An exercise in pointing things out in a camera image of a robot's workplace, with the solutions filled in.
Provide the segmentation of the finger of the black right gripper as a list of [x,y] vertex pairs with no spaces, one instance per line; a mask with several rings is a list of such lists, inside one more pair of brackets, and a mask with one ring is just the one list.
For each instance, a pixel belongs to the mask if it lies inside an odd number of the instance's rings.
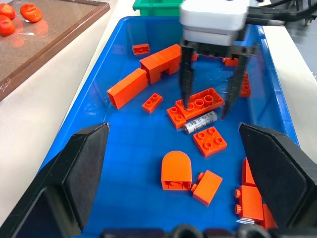
[[225,103],[222,109],[221,119],[225,119],[230,108],[235,103],[236,99],[239,97],[241,84],[243,81],[243,76],[245,72],[245,68],[247,65],[248,56],[240,55],[238,58],[238,65],[236,67],[236,71],[233,76],[230,78],[227,87],[227,94],[225,97]]
[[190,102],[193,84],[193,68],[192,68],[193,48],[182,46],[179,85],[184,108],[187,110]]

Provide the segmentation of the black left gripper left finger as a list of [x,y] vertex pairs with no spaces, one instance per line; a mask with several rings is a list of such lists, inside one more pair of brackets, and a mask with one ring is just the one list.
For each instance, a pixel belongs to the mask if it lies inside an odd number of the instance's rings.
[[101,180],[107,122],[81,129],[37,173],[0,227],[2,238],[71,238],[86,228]]

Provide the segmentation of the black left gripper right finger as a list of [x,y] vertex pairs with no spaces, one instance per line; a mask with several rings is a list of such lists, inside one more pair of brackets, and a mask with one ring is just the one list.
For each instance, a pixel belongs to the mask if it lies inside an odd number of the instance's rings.
[[255,184],[279,238],[317,236],[317,165],[286,134],[241,123],[238,129]]

